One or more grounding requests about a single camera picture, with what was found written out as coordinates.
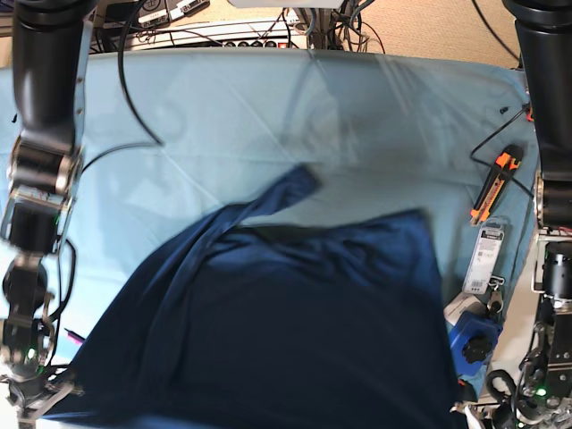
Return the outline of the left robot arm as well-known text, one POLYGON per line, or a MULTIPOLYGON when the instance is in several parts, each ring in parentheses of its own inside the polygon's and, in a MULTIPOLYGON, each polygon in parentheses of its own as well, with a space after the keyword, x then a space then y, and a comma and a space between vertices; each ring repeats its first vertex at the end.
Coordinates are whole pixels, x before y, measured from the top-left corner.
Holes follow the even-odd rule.
POLYGON ((518 428, 571 426, 571 3, 507 1, 526 74, 540 169, 534 185, 539 295, 510 408, 518 428))

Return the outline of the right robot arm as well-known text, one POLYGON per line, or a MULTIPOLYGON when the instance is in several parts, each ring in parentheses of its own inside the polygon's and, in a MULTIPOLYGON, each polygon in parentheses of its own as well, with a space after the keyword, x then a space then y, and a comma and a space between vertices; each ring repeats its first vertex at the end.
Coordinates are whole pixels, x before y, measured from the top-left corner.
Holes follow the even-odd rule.
POLYGON ((80 394, 57 380, 52 358, 68 294, 48 289, 43 260, 59 256, 84 164, 84 79, 93 1, 18 1, 13 9, 13 93, 21 131, 7 168, 1 236, 15 251, 2 281, 1 380, 19 427, 32 428, 56 403, 80 394))

